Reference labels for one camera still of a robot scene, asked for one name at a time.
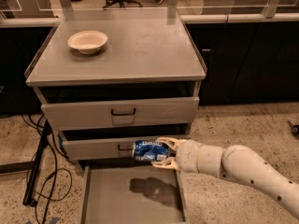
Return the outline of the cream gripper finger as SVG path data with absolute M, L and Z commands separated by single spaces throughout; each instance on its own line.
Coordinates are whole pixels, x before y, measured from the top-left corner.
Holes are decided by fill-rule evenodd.
M 166 170 L 179 170 L 179 165 L 175 157 L 169 157 L 163 161 L 153 161 L 151 165 L 155 168 Z
M 166 144 L 169 148 L 174 151 L 177 151 L 179 146 L 184 142 L 183 139 L 176 139 L 173 137 L 158 137 L 156 139 L 158 143 Z

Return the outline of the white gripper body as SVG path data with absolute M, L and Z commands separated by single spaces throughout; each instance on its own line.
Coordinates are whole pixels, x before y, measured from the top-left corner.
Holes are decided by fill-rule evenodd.
M 177 150 L 176 161 L 181 171 L 185 173 L 198 173 L 198 152 L 202 144 L 191 139 L 183 140 Z

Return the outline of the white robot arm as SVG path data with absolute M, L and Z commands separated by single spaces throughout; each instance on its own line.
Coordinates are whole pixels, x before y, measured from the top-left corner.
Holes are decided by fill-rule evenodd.
M 156 168 L 212 175 L 222 180 L 250 186 L 269 196 L 299 219 L 299 185 L 280 174 L 249 147 L 227 148 L 205 145 L 192 139 L 160 137 L 175 152 L 174 157 L 153 161 Z

